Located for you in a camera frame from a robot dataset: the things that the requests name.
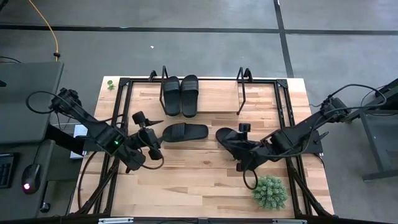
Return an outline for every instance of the green plant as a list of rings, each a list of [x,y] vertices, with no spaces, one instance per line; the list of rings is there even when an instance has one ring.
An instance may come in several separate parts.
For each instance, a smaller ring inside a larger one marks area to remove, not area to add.
[[[113,89],[114,89],[114,85],[113,85],[112,80],[109,80],[109,81],[107,82],[107,84],[108,84],[108,89],[109,89],[109,90],[113,90]]]
[[[262,208],[276,210],[285,208],[287,191],[282,181],[276,177],[270,175],[260,177],[256,189],[252,191],[252,195]]]

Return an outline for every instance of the wooden tabletop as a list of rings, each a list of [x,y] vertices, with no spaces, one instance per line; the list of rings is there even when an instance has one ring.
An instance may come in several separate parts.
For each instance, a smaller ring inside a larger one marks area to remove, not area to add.
[[[108,90],[106,84],[112,80],[117,86],[120,77],[104,77],[96,106],[95,117],[112,117],[115,90]],[[287,79],[295,122],[311,115],[304,81],[301,78]],[[119,166],[118,180],[114,193],[112,216],[125,217],[218,217],[218,218],[292,218],[294,217],[290,197],[289,181],[285,160],[266,162],[256,169],[259,176],[273,175],[280,178],[287,187],[289,199],[283,210],[265,210],[252,199],[251,191],[245,188],[242,172],[236,172],[236,161],[215,139],[218,129],[229,127],[238,129],[239,123],[251,123],[249,139],[260,140],[279,127],[275,94],[272,85],[245,84],[246,104],[239,116],[234,113],[198,113],[194,118],[182,115],[164,115],[159,103],[158,83],[136,83],[133,86],[129,108],[129,134],[135,133],[138,126],[131,115],[143,111],[150,120],[164,120],[151,126],[160,137],[162,131],[171,124],[186,122],[205,124],[209,127],[207,139],[162,143],[165,164],[159,170],[140,168],[126,174],[126,166]],[[83,203],[98,185],[104,153],[97,153],[83,177],[81,196]],[[325,171],[319,159],[305,154],[303,164],[307,185],[324,208],[333,213]],[[146,165],[156,166],[147,156]],[[248,173],[248,181],[254,178]],[[300,208],[304,212],[301,190],[298,190]],[[77,210],[75,194],[71,212]]]

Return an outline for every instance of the yellow cable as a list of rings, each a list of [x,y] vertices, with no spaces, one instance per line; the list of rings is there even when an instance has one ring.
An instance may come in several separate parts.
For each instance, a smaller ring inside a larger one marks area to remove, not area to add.
[[[33,8],[36,9],[37,13],[39,13],[39,15],[42,17],[42,19],[44,20],[44,22],[45,22],[45,23],[47,24],[47,26],[49,27],[49,29],[50,29],[50,31],[51,31],[51,33],[52,33],[52,36],[54,37],[54,40],[55,40],[55,53],[58,55],[58,56],[55,56],[55,61],[58,62],[59,52],[58,52],[58,40],[57,40],[57,37],[55,36],[54,31],[52,30],[52,28],[51,28],[49,22],[47,22],[47,20],[46,20],[45,17],[42,15],[42,13],[37,9],[37,7],[35,6],[35,4],[33,4],[33,2],[32,2],[31,0],[28,0],[28,1],[31,3],[31,5],[33,6]]]

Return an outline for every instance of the keyboard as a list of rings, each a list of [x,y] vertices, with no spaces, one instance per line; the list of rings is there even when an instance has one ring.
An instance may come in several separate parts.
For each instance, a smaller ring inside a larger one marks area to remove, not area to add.
[[[16,153],[0,154],[0,189],[11,187]]]

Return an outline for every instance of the gray concrete floor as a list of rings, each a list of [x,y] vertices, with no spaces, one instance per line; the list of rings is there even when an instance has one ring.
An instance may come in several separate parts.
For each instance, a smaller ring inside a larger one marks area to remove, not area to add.
[[[272,0],[36,2],[56,25],[278,28]],[[280,0],[280,7],[286,29],[398,30],[398,2],[394,0]],[[43,24],[25,0],[11,1],[0,12],[0,23]],[[149,75],[166,65],[172,75],[228,77],[235,76],[242,66],[251,68],[255,77],[287,76],[279,34],[56,34],[61,61],[65,62],[60,86],[77,90],[90,113],[105,75]],[[287,45],[294,76],[304,78],[313,104],[348,83],[376,87],[397,78],[398,36],[287,35]],[[0,30],[0,55],[44,62],[53,60],[53,52],[50,32]],[[352,88],[339,97],[347,105],[358,105],[365,93],[367,90]],[[323,147],[335,213],[344,218],[396,223],[398,178],[362,181],[363,174],[376,171],[362,124],[329,124],[322,131],[330,132]]]

